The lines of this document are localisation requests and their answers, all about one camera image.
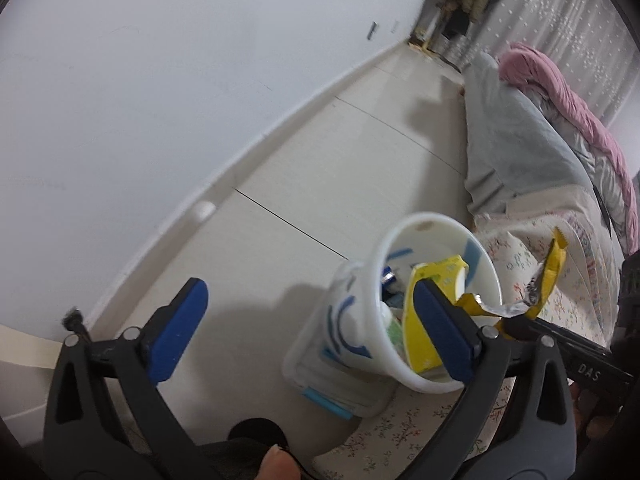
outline gray blanket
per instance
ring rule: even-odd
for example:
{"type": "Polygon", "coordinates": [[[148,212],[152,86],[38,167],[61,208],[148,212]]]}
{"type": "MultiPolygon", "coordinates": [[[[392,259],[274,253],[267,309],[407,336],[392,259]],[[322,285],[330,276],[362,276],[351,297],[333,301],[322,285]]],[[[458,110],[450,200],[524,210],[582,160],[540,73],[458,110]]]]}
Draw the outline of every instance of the gray blanket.
{"type": "Polygon", "coordinates": [[[481,52],[464,76],[471,214],[501,213],[511,198],[567,184],[593,192],[582,164],[542,113],[498,79],[494,58],[481,52]]]}

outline baseboard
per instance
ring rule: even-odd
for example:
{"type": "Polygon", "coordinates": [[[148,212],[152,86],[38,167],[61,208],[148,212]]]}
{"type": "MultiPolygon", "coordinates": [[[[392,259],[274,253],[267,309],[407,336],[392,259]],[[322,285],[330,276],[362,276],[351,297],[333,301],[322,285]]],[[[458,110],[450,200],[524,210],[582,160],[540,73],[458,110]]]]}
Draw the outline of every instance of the baseboard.
{"type": "Polygon", "coordinates": [[[268,128],[266,134],[258,136],[223,171],[212,175],[183,201],[149,237],[87,316],[86,324],[92,336],[96,339],[114,337],[169,262],[233,190],[331,99],[405,42],[402,40],[383,49],[338,76],[309,101],[292,110],[284,120],[268,128]]]}
{"type": "Polygon", "coordinates": [[[0,365],[55,368],[61,343],[0,325],[0,365]]]}

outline blue gripper pad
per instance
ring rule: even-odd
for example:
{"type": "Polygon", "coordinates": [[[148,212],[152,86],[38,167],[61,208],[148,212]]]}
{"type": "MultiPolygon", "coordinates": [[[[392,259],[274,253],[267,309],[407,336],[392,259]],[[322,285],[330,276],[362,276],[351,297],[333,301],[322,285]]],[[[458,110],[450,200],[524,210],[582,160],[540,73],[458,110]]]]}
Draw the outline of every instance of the blue gripper pad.
{"type": "Polygon", "coordinates": [[[414,287],[415,313],[429,334],[451,378],[469,384],[474,378],[473,347],[440,303],[447,299],[444,295],[437,298],[425,282],[426,280],[420,280],[414,287]]]}
{"type": "Polygon", "coordinates": [[[146,374],[153,385],[174,373],[209,303],[207,284],[191,278],[170,305],[175,310],[164,329],[148,346],[146,374]]]}

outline floor grout line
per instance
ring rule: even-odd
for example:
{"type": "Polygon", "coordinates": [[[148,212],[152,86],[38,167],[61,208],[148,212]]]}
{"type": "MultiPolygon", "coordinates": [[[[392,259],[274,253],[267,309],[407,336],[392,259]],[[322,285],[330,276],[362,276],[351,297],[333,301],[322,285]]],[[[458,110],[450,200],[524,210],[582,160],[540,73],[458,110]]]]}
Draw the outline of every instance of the floor grout line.
{"type": "Polygon", "coordinates": [[[409,137],[407,134],[401,132],[400,130],[398,130],[397,128],[394,128],[393,126],[391,126],[391,124],[387,124],[385,123],[385,121],[380,120],[379,118],[377,118],[374,115],[371,115],[369,112],[367,112],[366,110],[363,110],[362,108],[358,108],[356,105],[352,105],[350,102],[345,101],[344,99],[339,98],[338,96],[335,97],[336,99],[338,99],[338,101],[342,101],[343,103],[355,108],[356,110],[361,111],[363,114],[367,114],[369,117],[377,120],[378,122],[384,124],[385,126],[388,126],[389,128],[391,128],[392,130],[395,130],[396,132],[398,132],[400,135],[406,137],[407,139],[409,139],[411,142],[413,142],[414,144],[416,144],[417,146],[420,146],[425,152],[429,152],[431,153],[431,155],[433,155],[435,158],[438,158],[439,160],[441,160],[442,162],[444,162],[447,166],[449,166],[453,171],[455,171],[457,174],[459,174],[459,176],[464,178],[464,175],[462,173],[460,173],[456,168],[454,168],[452,165],[450,165],[446,160],[444,160],[443,158],[441,158],[440,156],[436,155],[435,153],[433,153],[429,148],[425,148],[423,145],[420,144],[420,142],[417,142],[415,139],[412,139],[411,137],[409,137]]]}
{"type": "Polygon", "coordinates": [[[272,215],[274,215],[276,218],[279,218],[280,220],[282,220],[285,224],[290,225],[291,227],[293,227],[294,229],[296,229],[297,231],[300,231],[303,235],[308,236],[309,238],[311,238],[312,240],[318,242],[320,245],[322,245],[323,247],[326,247],[327,249],[329,249],[330,251],[336,253],[338,256],[343,257],[345,260],[348,260],[348,258],[344,255],[344,254],[340,254],[338,251],[336,251],[335,249],[332,249],[331,247],[329,247],[327,244],[323,244],[320,240],[318,240],[317,238],[313,238],[312,235],[310,235],[309,233],[305,233],[302,229],[300,229],[299,227],[296,227],[295,225],[293,225],[291,222],[285,220],[282,216],[274,213],[271,209],[263,206],[260,202],[258,202],[257,200],[254,200],[253,198],[251,198],[248,195],[245,195],[242,191],[240,191],[238,188],[234,188],[238,193],[240,193],[242,196],[244,196],[245,198],[251,200],[251,202],[255,203],[256,205],[260,206],[262,209],[264,209],[265,211],[271,213],[272,215]]]}
{"type": "Polygon", "coordinates": [[[402,79],[400,76],[389,72],[388,70],[385,70],[384,68],[380,68],[378,65],[374,65],[372,68],[377,68],[378,70],[380,70],[380,72],[384,72],[385,74],[389,74],[391,77],[395,77],[396,79],[398,79],[399,81],[404,81],[404,79],[402,79]]]}

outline yellow packaging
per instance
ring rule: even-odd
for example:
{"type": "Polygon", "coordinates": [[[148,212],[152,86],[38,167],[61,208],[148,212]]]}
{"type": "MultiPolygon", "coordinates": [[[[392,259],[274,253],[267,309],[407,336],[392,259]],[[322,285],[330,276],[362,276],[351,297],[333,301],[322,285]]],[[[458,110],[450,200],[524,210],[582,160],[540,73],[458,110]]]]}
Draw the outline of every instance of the yellow packaging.
{"type": "Polygon", "coordinates": [[[459,256],[432,264],[415,266],[409,278],[404,294],[404,312],[402,314],[402,336],[407,364],[411,370],[420,374],[442,364],[427,331],[418,318],[414,307],[415,284],[425,278],[431,278],[447,299],[455,304],[465,291],[465,278],[469,266],[459,256]]]}
{"type": "MultiPolygon", "coordinates": [[[[528,307],[526,311],[524,311],[524,315],[529,319],[535,319],[538,314],[540,314],[540,311],[542,311],[542,308],[545,306],[558,282],[558,277],[566,261],[566,247],[566,238],[564,238],[560,229],[556,227],[546,257],[529,285],[527,285],[524,298],[513,303],[511,309],[514,306],[519,308],[528,307]]],[[[500,309],[492,309],[497,312],[488,312],[482,307],[481,298],[473,294],[463,294],[456,305],[461,307],[470,316],[498,316],[497,312],[500,310],[505,312],[510,310],[509,307],[503,305],[500,309]]],[[[496,323],[495,327],[503,332],[501,320],[496,323]]]]}

